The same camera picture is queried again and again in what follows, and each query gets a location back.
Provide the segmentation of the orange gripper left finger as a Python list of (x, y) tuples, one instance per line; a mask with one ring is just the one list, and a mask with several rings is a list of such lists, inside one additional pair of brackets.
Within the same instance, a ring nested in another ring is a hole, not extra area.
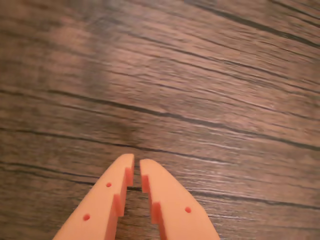
[(114, 240), (133, 185), (134, 155), (123, 154), (103, 173), (54, 236), (55, 240)]

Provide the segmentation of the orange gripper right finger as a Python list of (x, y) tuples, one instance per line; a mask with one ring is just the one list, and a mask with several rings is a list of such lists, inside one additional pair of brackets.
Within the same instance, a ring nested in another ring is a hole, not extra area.
[(140, 162), (142, 192), (149, 197), (151, 223), (162, 240), (219, 240), (208, 214), (161, 164)]

